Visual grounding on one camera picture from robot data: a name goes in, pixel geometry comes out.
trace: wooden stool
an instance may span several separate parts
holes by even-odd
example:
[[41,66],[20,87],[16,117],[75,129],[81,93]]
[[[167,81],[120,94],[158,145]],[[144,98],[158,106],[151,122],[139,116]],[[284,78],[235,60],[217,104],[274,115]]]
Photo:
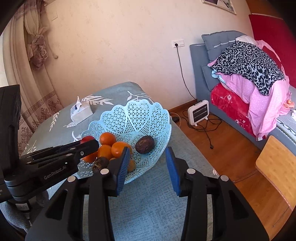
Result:
[[296,157],[294,154],[274,136],[270,136],[255,166],[293,210],[296,205]]

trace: lattice basket pattern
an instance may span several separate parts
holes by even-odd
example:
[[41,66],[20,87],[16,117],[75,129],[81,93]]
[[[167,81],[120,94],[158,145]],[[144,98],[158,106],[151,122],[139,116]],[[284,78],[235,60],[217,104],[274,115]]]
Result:
[[[125,184],[143,175],[160,158],[166,148],[172,126],[167,110],[161,104],[150,104],[147,100],[129,101],[126,106],[116,105],[110,111],[102,113],[100,120],[92,121],[89,128],[81,134],[81,138],[91,135],[99,140],[104,132],[111,132],[117,141],[125,141],[132,147],[131,158],[136,163],[136,169],[126,176]],[[137,141],[146,135],[154,138],[155,148],[148,154],[139,154],[135,150]],[[92,164],[81,160],[78,165],[78,175],[89,177],[93,174]]]

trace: space heater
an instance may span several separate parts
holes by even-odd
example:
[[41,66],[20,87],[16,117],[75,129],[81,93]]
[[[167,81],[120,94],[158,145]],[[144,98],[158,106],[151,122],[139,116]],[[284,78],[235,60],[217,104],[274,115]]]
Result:
[[203,119],[207,120],[209,116],[209,102],[207,100],[198,102],[196,105],[189,107],[188,118],[192,126],[197,126],[197,123]]

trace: leopard print cloth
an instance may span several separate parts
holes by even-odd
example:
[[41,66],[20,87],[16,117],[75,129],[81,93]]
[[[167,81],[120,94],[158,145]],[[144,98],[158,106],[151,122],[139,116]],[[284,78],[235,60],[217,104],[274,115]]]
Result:
[[212,68],[223,74],[240,74],[252,81],[262,95],[269,95],[277,80],[284,79],[276,63],[257,46],[237,41],[227,47]]

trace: dark purple fruit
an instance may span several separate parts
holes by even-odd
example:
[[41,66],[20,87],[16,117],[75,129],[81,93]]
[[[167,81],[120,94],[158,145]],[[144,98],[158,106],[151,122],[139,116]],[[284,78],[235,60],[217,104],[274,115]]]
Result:
[[104,168],[107,168],[109,165],[109,160],[106,157],[98,157],[95,161],[94,164],[92,166],[92,170],[93,172],[97,172],[100,171]]
[[144,136],[136,143],[136,151],[140,154],[149,153],[154,149],[155,142],[153,137],[151,136]]

